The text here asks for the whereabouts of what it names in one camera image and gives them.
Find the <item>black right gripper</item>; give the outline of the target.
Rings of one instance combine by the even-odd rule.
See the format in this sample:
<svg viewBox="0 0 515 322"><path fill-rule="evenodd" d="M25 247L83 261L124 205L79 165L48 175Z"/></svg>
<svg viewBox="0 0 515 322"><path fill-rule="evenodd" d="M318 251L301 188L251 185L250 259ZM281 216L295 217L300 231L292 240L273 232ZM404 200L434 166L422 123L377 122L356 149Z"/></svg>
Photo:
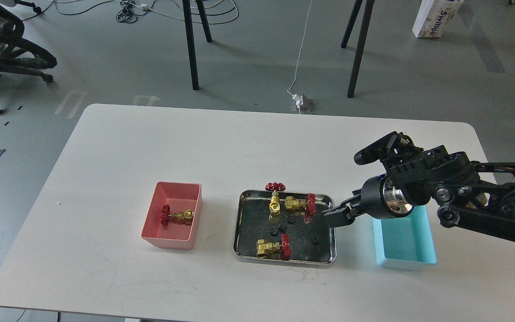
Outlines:
<svg viewBox="0 0 515 322"><path fill-rule="evenodd" d="M395 219L408 216L414 209L404 197L401 189L387 175L368 179L360 193L344 200L334 208L321 212L329 228L353 224L358 216L368 214L376 219Z"/></svg>

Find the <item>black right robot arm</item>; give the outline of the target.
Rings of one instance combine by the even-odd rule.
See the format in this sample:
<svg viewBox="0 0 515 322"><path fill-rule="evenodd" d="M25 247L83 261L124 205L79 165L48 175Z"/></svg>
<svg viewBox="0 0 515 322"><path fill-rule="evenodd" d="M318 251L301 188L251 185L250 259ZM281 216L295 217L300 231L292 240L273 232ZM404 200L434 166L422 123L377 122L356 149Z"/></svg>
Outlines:
<svg viewBox="0 0 515 322"><path fill-rule="evenodd" d="M386 172L323 211L329 227L350 225L362 214L403 218L435 200L443 227L515 242L515 163L470 161L466 153L450 154L442 145L425 151L396 144L364 148L354 160L359 165L379 160Z"/></svg>

